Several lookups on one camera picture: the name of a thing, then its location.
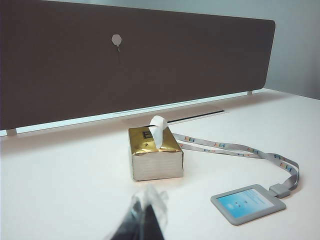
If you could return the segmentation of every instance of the plastic bag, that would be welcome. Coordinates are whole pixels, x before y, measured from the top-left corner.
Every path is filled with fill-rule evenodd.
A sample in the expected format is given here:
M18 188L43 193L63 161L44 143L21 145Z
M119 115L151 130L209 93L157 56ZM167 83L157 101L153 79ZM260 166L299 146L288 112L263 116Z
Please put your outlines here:
M167 225L167 192L148 185L132 196L128 212L110 240L164 240Z

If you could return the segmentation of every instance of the tissue box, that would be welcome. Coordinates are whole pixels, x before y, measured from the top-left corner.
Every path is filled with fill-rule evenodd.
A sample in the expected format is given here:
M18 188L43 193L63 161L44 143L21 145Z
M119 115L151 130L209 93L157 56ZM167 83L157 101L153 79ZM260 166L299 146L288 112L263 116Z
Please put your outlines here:
M157 149L148 127L129 128L132 175L136 181L178 178L184 175L184 153L166 127Z

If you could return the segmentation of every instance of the gray wall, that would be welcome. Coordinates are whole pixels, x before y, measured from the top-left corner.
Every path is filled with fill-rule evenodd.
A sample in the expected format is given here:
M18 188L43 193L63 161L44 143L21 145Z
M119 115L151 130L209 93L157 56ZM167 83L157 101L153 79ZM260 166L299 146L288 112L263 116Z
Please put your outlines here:
M64 0L276 22L265 87L320 99L320 0Z

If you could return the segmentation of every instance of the printed lanyard strap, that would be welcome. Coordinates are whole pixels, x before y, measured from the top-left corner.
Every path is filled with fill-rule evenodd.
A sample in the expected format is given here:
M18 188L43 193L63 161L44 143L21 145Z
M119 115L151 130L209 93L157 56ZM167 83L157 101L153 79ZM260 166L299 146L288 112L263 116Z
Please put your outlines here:
M291 175L286 181L284 181L284 183L276 184L270 187L270 191L272 191L271 194L273 194L274 196L277 196L278 198L283 198L285 196L288 196L290 194L289 190L294 190L298 186L299 165L295 161L285 158L279 154L265 153L263 151L260 151L245 145L208 141L208 140L189 137L189 136L185 136L177 133L173 133L173 136L178 141L216 148L216 149L206 149L206 148L201 148L201 147L197 147L190 144L179 143L182 149L206 152L206 153L212 153L212 154L226 154L226 155L240 156L240 157L246 157L246 158L269 160L270 162L284 169Z

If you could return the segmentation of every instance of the white desk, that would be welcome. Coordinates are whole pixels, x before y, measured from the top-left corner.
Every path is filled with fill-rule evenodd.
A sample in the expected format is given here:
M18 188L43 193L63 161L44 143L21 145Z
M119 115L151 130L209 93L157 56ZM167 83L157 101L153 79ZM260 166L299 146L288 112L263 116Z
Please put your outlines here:
M185 150L183 178L134 182L130 116L1 137L2 239L105 239L132 194L149 183L169 196L166 240L319 239L320 101L268 90L211 104L228 113L173 124L171 131L298 162L300 184L283 199L287 209L233 226L210 202L212 195L251 184L268 189L289 176L262 159Z

